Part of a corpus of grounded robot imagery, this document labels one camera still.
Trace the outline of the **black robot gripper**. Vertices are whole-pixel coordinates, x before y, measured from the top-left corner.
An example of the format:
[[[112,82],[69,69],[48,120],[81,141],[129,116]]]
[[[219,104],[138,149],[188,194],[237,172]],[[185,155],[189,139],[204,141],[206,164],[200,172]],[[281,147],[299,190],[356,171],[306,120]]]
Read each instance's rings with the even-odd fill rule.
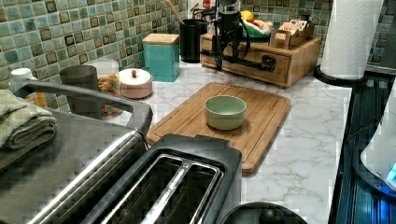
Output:
[[[216,68],[222,69],[224,60],[235,63],[239,57],[239,45],[243,36],[240,26],[239,0],[216,0],[215,36],[212,50]]]

